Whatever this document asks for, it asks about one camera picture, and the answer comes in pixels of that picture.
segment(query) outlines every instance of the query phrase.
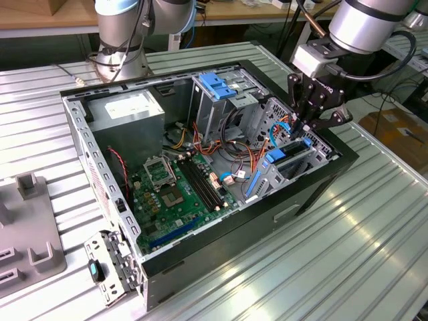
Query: aluminum table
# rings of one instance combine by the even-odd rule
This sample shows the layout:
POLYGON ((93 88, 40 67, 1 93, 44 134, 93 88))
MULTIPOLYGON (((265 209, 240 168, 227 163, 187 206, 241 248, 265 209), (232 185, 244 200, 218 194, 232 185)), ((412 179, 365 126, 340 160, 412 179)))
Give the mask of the aluminum table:
MULTIPOLYGON (((403 26, 400 26, 397 30, 406 29, 403 26)), ((428 59, 421 55, 422 49, 428 47, 428 31, 411 31, 411 33, 416 37, 417 49, 415 55, 407 65, 415 69, 417 72, 428 70, 428 59)), ((410 43, 405 37, 392 37, 388 39, 382 49, 389 52, 398 60, 403 60, 409 53, 410 43)), ((428 71, 423 72, 423 75, 428 76, 428 71)))
MULTIPOLYGON (((251 43, 148 55, 156 73, 242 59, 286 88, 290 70, 251 43)), ((64 66, 100 82, 84 62, 64 66)), ((0 179, 46 178, 68 264, 0 299, 0 320, 410 320, 426 302, 428 183, 351 123, 334 132, 360 158, 305 214, 148 314, 137 295, 106 309, 83 242, 107 224, 58 95, 74 83, 48 66, 0 84, 0 179)))

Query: blue pcie slot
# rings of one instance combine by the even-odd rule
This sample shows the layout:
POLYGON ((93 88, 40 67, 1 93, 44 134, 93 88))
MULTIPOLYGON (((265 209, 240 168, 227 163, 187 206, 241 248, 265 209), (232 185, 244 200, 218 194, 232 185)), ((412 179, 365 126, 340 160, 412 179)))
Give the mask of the blue pcie slot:
POLYGON ((247 192, 245 193, 246 197, 248 197, 251 194, 251 191, 253 190, 254 185, 257 183, 257 180, 259 179, 260 175, 261 175, 261 172, 257 171, 255 176, 254 176, 254 179, 252 180, 252 182, 251 182, 251 184, 247 190, 247 192))
POLYGON ((187 223, 186 225, 183 225, 182 227, 179 227, 178 229, 175 229, 174 231, 154 240, 153 242, 150 242, 150 247, 156 247, 158 245, 161 245, 163 243, 166 243, 167 241, 170 241, 174 238, 176 238, 177 236, 184 234, 188 231, 190 231, 192 228, 195 227, 195 224, 198 222, 198 220, 200 219, 200 217, 196 217, 194 220, 192 220, 192 222, 187 223))

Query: ram slot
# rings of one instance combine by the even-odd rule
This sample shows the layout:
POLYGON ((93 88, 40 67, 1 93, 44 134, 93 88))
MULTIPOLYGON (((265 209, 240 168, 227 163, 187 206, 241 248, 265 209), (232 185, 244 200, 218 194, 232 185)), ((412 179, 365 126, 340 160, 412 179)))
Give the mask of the ram slot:
POLYGON ((215 193, 204 176, 199 172, 197 166, 190 160, 182 160, 177 163, 180 171, 186 177, 186 180, 192 186, 195 193, 202 200, 206 208, 213 212, 217 206, 222 204, 221 199, 215 193))

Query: yellow wire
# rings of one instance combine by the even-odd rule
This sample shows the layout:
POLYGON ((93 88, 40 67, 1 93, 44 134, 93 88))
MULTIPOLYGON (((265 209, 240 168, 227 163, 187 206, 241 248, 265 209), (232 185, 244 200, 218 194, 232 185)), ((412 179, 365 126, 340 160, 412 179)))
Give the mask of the yellow wire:
POLYGON ((181 139, 178 142, 178 144, 172 146, 173 149, 178 149, 181 147, 181 145, 183 145, 184 141, 185 141, 185 134, 186 134, 186 129, 183 129, 182 133, 181 133, 181 139))

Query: cardboard box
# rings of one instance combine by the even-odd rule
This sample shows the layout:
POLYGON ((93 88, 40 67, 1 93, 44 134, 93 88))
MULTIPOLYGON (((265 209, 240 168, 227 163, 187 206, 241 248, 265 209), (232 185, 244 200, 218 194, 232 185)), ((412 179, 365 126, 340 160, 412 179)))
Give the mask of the cardboard box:
MULTIPOLYGON (((359 122, 371 134, 377 114, 372 112, 359 122)), ((420 174, 428 172, 428 130, 400 108, 382 111, 376 138, 420 174)))
POLYGON ((0 0, 0 7, 20 11, 54 15, 67 0, 0 0))

